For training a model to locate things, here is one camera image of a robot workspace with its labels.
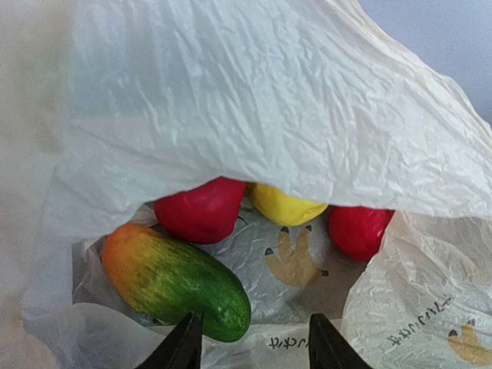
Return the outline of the red apple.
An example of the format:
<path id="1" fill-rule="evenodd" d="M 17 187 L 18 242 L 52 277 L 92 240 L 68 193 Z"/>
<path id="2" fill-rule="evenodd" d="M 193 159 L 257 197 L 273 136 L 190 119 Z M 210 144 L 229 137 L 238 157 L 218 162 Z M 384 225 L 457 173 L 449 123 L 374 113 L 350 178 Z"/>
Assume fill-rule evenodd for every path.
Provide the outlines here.
<path id="1" fill-rule="evenodd" d="M 153 203 L 164 229 L 181 240 L 215 244 L 234 231 L 248 184 L 216 178 L 189 191 L 181 191 Z"/>

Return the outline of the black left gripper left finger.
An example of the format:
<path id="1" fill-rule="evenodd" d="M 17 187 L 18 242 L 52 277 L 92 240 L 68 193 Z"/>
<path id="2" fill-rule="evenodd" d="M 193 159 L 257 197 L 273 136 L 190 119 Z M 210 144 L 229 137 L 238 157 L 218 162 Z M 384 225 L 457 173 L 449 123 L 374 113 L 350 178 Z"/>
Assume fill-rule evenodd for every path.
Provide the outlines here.
<path id="1" fill-rule="evenodd" d="M 201 367 L 202 318 L 187 314 L 137 369 L 198 369 Z"/>

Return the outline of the yellow lemon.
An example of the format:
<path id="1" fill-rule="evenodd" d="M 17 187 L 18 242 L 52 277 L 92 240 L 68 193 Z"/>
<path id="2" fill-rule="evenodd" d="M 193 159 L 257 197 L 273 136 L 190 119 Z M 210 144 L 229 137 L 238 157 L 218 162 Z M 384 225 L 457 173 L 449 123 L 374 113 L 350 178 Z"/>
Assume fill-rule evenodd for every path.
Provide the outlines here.
<path id="1" fill-rule="evenodd" d="M 308 223 L 328 208 L 328 204 L 301 200 L 266 184 L 249 184 L 248 195 L 260 213 L 281 226 Z"/>

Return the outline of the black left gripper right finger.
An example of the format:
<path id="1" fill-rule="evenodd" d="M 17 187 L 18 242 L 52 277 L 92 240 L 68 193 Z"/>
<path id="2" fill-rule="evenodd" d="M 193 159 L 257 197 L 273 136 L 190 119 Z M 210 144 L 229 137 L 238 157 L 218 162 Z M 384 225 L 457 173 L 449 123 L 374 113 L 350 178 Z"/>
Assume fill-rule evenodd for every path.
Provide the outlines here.
<path id="1" fill-rule="evenodd" d="M 321 313 L 310 317 L 308 354 L 310 369 L 371 369 Z"/>

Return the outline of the banana print plastic bag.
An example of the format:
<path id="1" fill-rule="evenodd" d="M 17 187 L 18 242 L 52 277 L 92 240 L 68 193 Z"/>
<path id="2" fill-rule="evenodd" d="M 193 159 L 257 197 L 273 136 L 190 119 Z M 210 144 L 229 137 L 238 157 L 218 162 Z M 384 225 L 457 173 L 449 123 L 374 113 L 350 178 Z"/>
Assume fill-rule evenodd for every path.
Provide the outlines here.
<path id="1" fill-rule="evenodd" d="M 375 368 L 491 348 L 491 129 L 356 1 L 1 3 L 1 366 L 133 368 L 168 333 L 102 238 L 218 176 L 396 210 L 341 333 Z"/>

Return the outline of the green yellow mango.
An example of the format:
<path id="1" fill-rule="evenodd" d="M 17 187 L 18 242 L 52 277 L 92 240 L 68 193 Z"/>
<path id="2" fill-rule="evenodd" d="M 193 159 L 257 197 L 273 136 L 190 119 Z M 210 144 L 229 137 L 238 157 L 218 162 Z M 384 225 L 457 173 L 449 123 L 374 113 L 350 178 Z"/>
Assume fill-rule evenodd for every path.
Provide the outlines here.
<path id="1" fill-rule="evenodd" d="M 101 261 L 116 291 L 138 313 L 169 324 L 189 313 L 201 315 L 204 335 L 220 342 L 240 340 L 251 325 L 242 282 L 191 244 L 128 223 L 107 236 Z"/>

